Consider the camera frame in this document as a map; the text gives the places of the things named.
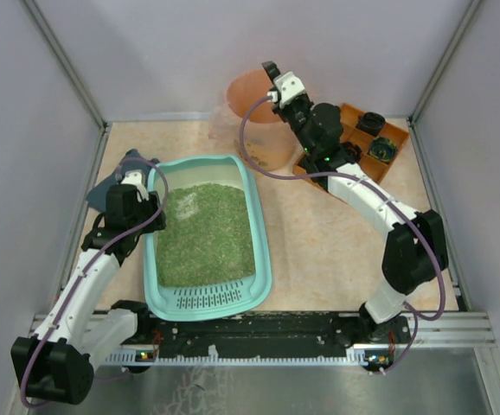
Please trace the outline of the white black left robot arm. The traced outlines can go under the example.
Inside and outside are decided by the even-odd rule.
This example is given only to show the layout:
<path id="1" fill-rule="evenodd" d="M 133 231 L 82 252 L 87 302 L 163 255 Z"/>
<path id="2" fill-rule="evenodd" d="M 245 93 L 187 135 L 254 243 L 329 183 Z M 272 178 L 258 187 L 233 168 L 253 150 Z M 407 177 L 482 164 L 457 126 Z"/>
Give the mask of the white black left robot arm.
<path id="1" fill-rule="evenodd" d="M 18 337 L 10 354 L 22 404 L 78 405 L 90 392 L 94 375 L 119 345 L 139 328 L 137 310 L 110 310 L 87 327 L 104 289 L 119 273 L 140 237 L 165 228 L 167 198 L 142 184 L 122 182 L 106 194 L 106 211 L 81 246 L 77 265 L 53 309 L 29 337 Z"/>

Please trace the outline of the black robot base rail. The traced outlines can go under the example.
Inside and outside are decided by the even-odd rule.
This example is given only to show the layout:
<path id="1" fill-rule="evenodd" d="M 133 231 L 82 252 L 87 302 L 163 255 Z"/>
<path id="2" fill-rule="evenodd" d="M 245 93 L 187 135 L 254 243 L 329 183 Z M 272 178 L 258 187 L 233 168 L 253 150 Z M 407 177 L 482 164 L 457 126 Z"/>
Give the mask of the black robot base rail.
<path id="1" fill-rule="evenodd" d="M 411 343 L 408 320 L 375 325 L 356 313 L 247 312 L 203 322 L 146 320 L 141 334 L 124 342 L 107 364 L 140 374 L 150 367 L 358 366 L 391 367 Z"/>

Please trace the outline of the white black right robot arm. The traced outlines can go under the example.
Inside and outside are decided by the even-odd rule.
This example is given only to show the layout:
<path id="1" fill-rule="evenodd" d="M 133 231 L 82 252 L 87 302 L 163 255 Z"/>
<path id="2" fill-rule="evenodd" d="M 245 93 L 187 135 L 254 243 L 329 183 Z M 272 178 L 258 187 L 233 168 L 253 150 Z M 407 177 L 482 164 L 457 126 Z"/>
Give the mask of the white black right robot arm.
<path id="1" fill-rule="evenodd" d="M 386 327 L 407 305 L 407 297 L 432 280 L 439 285 L 439 307 L 430 318 L 438 319 L 446 306 L 442 272 L 449 263 L 441 216 L 400 202 L 362 170 L 341 141 L 338 106 L 314 104 L 301 79 L 292 72 L 281 73 L 273 61 L 262 67 L 272 83 L 266 95 L 272 112 L 289 125 L 304 150 L 302 177 L 354 208 L 385 242 L 383 281 L 360 307 L 351 338 Z"/>

